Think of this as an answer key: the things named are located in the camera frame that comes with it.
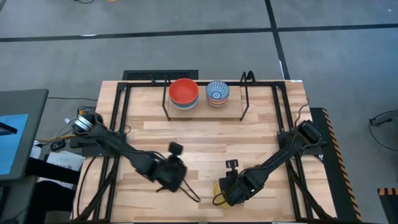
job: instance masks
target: black metal frame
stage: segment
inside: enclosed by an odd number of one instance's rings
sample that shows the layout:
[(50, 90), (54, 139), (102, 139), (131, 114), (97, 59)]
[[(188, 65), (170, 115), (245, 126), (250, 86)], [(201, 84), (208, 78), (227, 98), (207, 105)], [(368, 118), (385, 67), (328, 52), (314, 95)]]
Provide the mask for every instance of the black metal frame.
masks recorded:
[[(244, 90), (246, 92), (246, 109), (244, 109), (242, 117), (239, 118), (240, 121), (243, 120), (244, 115), (246, 115), (246, 112), (248, 112), (250, 103), (249, 103), (249, 92), (248, 92), (248, 80), (252, 80), (252, 83), (256, 82), (256, 78), (254, 77), (254, 74), (252, 71), (249, 71), (248, 74), (246, 75), (246, 72), (243, 72), (242, 77), (241, 77), (241, 81), (239, 82), (225, 82), (228, 86), (244, 86)], [(210, 82), (196, 82), (198, 86), (205, 86), (208, 85)], [(165, 76), (164, 79), (164, 84), (163, 84), (163, 100), (162, 100), (162, 107), (164, 110), (164, 113), (166, 114), (166, 118), (170, 121), (171, 118), (169, 116), (169, 113), (167, 112), (167, 109), (165, 107), (165, 102), (166, 102), (166, 89), (168, 86), (170, 86), (172, 84), (172, 82), (170, 81), (170, 79), (168, 78), (168, 76)]]
[[(242, 81), (244, 80), (244, 86), (246, 89), (246, 101), (247, 101), (247, 107), (245, 109), (245, 112), (243, 113), (243, 116), (241, 119), (243, 119), (244, 115), (246, 114), (246, 111), (249, 108), (249, 100), (248, 100), (248, 86), (269, 86), (272, 88), (272, 94), (274, 97), (274, 104), (275, 104), (275, 112), (276, 112), (276, 116), (277, 116), (277, 120), (278, 120), (278, 125), (279, 125), (279, 131), (284, 131), (284, 123), (283, 123), (283, 119), (282, 119), (282, 112), (280, 109), (280, 103), (279, 103), (279, 97), (277, 94), (277, 89), (279, 88), (282, 92), (282, 98), (284, 101), (284, 107), (287, 113), (287, 120), (288, 120), (288, 124), (289, 124), (289, 129), (293, 130), (293, 119), (292, 119), (292, 115), (290, 112), (290, 106), (289, 106), (289, 100), (287, 98), (287, 91), (286, 91), (286, 85), (284, 81), (273, 81), (273, 82), (264, 82), (264, 81), (256, 81), (256, 78), (253, 74), (252, 71), (248, 72), (248, 75), (246, 75), (246, 72), (244, 72), (242, 74), (241, 80), (239, 82), (226, 82), (228, 85), (231, 86), (242, 86)], [(208, 82), (197, 82), (198, 85), (207, 85)], [(164, 87), (164, 96), (163, 96), (163, 102), (162, 102), (162, 106), (163, 109), (165, 110), (164, 107), (164, 103), (165, 103), (165, 91), (166, 91), (166, 87), (169, 86), (171, 84), (171, 81), (167, 79), (167, 77), (165, 78), (164, 82), (154, 82), (154, 81), (149, 81), (149, 82), (142, 82), (142, 83), (118, 83), (118, 87), (116, 90), (116, 95), (115, 95), (115, 101), (114, 101), (114, 106), (113, 106), (113, 112), (112, 112), (112, 118), (111, 118), (111, 124), (110, 124), (110, 130), (114, 130), (115, 124), (116, 124), (116, 116), (118, 113), (118, 106), (119, 106), (119, 102), (120, 102), (120, 97), (121, 97), (121, 91), (123, 89), (125, 89), (125, 98), (124, 98), (124, 104), (123, 104), (123, 110), (121, 112), (121, 122), (120, 122), (120, 126), (119, 126), (119, 132), (123, 132), (124, 127), (126, 125), (126, 117), (127, 117), (127, 108), (128, 108), (128, 102), (129, 102), (129, 96), (130, 96), (130, 92), (131, 92), (131, 88), (132, 87), (146, 87), (146, 86), (159, 86), (159, 87)], [(168, 117), (167, 111), (165, 110), (165, 114), (167, 116), (167, 119), (170, 120), (170, 118)], [(303, 166), (302, 166), (302, 161), (300, 156), (296, 156), (295, 157), (296, 160), (296, 165), (297, 165), (297, 169), (298, 169), (298, 176), (300, 178), (301, 183), (303, 183), (303, 185), (306, 186), (305, 183), (305, 177), (304, 177), (304, 171), (303, 171)], [(102, 170), (101, 170), (101, 176), (100, 177), (105, 177), (107, 170), (108, 170), (108, 163), (109, 163), (109, 158), (105, 157), (104, 158), (104, 162), (103, 162), (103, 166), (102, 166)], [(114, 163), (116, 163), (116, 167), (118, 167), (118, 163), (119, 163), (119, 157), (116, 157), (114, 160)], [(287, 173), (289, 173), (288, 169), (292, 169), (292, 164), (290, 161), (287, 162), (286, 165), (287, 168)], [(99, 180), (99, 186), (103, 185), (105, 178), (100, 178)], [(290, 193), (292, 196), (292, 204), (293, 204), (293, 208), (294, 208), (294, 214), (295, 214), (295, 219), (296, 220), (300, 220), (302, 219), (301, 214), (300, 214), (300, 205), (299, 205), (299, 201), (297, 198), (297, 192), (296, 192), (296, 188), (295, 188), (295, 184), (294, 184), (294, 180), (292, 178), (289, 177), (288, 175), (288, 180), (289, 180), (289, 188), (290, 188)], [(114, 190), (115, 190), (115, 185), (116, 185), (116, 177), (115, 179), (111, 182), (111, 185), (109, 187), (109, 195), (108, 195), (108, 202), (106, 205), (106, 214), (105, 214), (105, 219), (106, 220), (110, 220), (111, 219), (111, 212), (112, 212), (112, 206), (113, 206), (113, 198), (114, 198)], [(307, 202), (306, 198), (304, 198), (305, 201), (305, 209), (306, 209), (306, 213), (307, 213), (307, 218), (313, 218), (312, 216), (312, 209), (310, 207), (310, 204)], [(95, 212), (93, 215), (93, 220), (97, 220), (99, 213), (100, 213), (100, 204), (98, 204), (95, 208)]]

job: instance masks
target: concrete floor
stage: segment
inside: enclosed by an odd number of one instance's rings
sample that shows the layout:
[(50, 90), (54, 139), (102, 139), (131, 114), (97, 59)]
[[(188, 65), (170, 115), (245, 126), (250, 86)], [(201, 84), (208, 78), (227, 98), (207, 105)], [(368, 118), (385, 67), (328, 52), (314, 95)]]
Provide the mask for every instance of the concrete floor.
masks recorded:
[[(278, 27), (398, 23), (398, 2), (272, 0)], [(270, 27), (262, 0), (8, 0), (0, 38)], [(291, 79), (304, 81), (310, 106), (327, 108), (366, 222), (387, 223), (379, 187), (397, 187), (398, 152), (378, 146), (368, 119), (397, 109), (398, 29), (280, 33)], [(97, 98), (123, 70), (198, 69), (201, 79), (281, 79), (271, 33), (0, 43), (0, 90), (48, 88), (50, 96)], [(48, 100), (38, 138), (93, 102)], [(374, 130), (398, 145), (389, 124)]]

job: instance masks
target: table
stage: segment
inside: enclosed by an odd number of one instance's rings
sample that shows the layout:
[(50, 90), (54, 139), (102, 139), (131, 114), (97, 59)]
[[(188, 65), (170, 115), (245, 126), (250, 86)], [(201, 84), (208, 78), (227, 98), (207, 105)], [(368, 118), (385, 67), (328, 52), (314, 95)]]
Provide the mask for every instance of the table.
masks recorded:
[[(18, 152), (14, 164), (19, 166), (16, 172), (19, 176), (25, 172), (33, 142), (36, 137), (37, 128), (42, 117), (48, 90), (22, 90), (0, 92), (0, 115), (6, 114), (29, 114), (21, 137)], [(37, 177), (27, 176), (19, 180), (2, 182), (2, 185), (10, 187), (9, 195), (2, 212), (0, 222), (14, 218), (20, 211), (26, 209), (34, 191)], [(18, 221), (24, 223), (27, 212), (18, 216)]]
[[(113, 110), (116, 81), (103, 82), (96, 112), (108, 125)], [(302, 82), (285, 82), (293, 119), (306, 103)], [(165, 155), (170, 141), (184, 146), (182, 160), (188, 167), (186, 179), (201, 197), (201, 203), (191, 201), (183, 192), (159, 192), (158, 183), (135, 173), (129, 161), (120, 160), (111, 222), (266, 222), (293, 221), (294, 213), (285, 165), (270, 176), (264, 189), (255, 197), (230, 209), (212, 205), (213, 187), (225, 175), (225, 161), (238, 159), (238, 170), (264, 162), (279, 150), (278, 132), (272, 90), (266, 86), (250, 86), (250, 108), (243, 121), (238, 119), (172, 119), (167, 121), (162, 109), (163, 88), (134, 87), (129, 98), (126, 124), (129, 144), (137, 149), (156, 150)], [(284, 111), (279, 93), (281, 111)], [(286, 114), (282, 113), (285, 126)], [(300, 120), (311, 119), (309, 107), (302, 110)], [(82, 173), (91, 158), (86, 158)], [(81, 211), (97, 191), (102, 158), (90, 167), (83, 184)], [(336, 216), (323, 164), (313, 156), (303, 156), (303, 169), (309, 191), (331, 216)], [(303, 200), (297, 189), (302, 216)], [(107, 193), (103, 197), (99, 217), (104, 216)]]

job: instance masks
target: wooden tabletop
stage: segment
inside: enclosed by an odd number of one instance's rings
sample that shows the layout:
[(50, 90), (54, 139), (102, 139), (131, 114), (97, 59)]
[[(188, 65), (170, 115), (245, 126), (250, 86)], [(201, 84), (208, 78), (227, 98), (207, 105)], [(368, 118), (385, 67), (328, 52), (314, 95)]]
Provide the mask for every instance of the wooden tabletop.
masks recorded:
[[(114, 104), (117, 81), (103, 82), (96, 112), (109, 124)], [(290, 109), (296, 119), (299, 108), (306, 103), (302, 82), (286, 81)], [(220, 177), (225, 176), (225, 161), (238, 159), (241, 171), (263, 163), (279, 150), (271, 87), (249, 87), (250, 108), (243, 121), (239, 119), (185, 119), (167, 121), (162, 109), (161, 87), (134, 87), (131, 89), (126, 124), (131, 127), (127, 135), (130, 145), (142, 150), (155, 150), (168, 155), (168, 144), (175, 141), (184, 146), (181, 156), (188, 167), (187, 182), (201, 197), (196, 203), (183, 192), (162, 191), (134, 171), (124, 157), (120, 161), (113, 201), (112, 222), (266, 222), (293, 221), (294, 213), (285, 165), (280, 166), (268, 178), (264, 189), (243, 204), (229, 209), (212, 205), (213, 188)], [(284, 111), (282, 94), (278, 92), (281, 110)], [(119, 116), (123, 106), (121, 96)], [(311, 119), (309, 107), (302, 110), (301, 120)], [(86, 158), (82, 173), (91, 158)], [(303, 156), (303, 169), (309, 191), (331, 216), (336, 216), (323, 164), (313, 156)], [(97, 191), (103, 158), (97, 158), (90, 167), (80, 202), (80, 212), (88, 205)], [(302, 216), (305, 209), (302, 194), (297, 189)], [(101, 204), (100, 217), (108, 193)]]

